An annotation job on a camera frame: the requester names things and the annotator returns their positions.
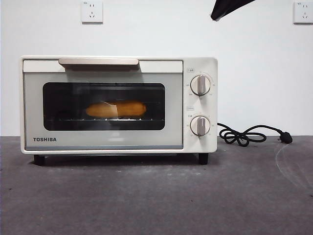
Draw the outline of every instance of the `oven foot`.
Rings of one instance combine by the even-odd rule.
[[[207,165],[209,162],[209,154],[208,153],[199,153],[198,163],[200,165]]]
[[[44,155],[34,155],[34,164],[35,165],[45,165],[45,156]]]

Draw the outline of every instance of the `white toaster oven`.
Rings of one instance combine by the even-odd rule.
[[[46,155],[217,149],[214,58],[24,56],[21,150]]]

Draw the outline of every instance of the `bread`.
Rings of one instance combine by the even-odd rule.
[[[143,116],[145,112],[144,103],[136,100],[98,102],[86,108],[86,113],[96,118],[135,118]]]

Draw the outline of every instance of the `control knob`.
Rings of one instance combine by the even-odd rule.
[[[210,130],[210,121],[203,116],[197,116],[191,120],[191,131],[197,136],[204,136]]]
[[[195,76],[190,83],[190,88],[196,95],[204,95],[209,92],[211,87],[210,80],[206,75]]]

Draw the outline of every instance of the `power cord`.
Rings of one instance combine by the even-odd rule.
[[[225,129],[220,131],[220,137],[228,144],[232,144],[237,141],[238,145],[241,147],[247,147],[250,142],[261,143],[266,141],[266,136],[259,132],[250,132],[256,128],[267,128],[274,131],[277,131],[280,134],[280,141],[283,143],[292,143],[292,137],[288,132],[283,132],[277,128],[266,126],[266,125],[256,125],[246,129],[244,132],[239,132],[231,129],[230,127],[217,123],[218,126],[222,126]],[[249,136],[260,136],[261,139],[253,139]]]

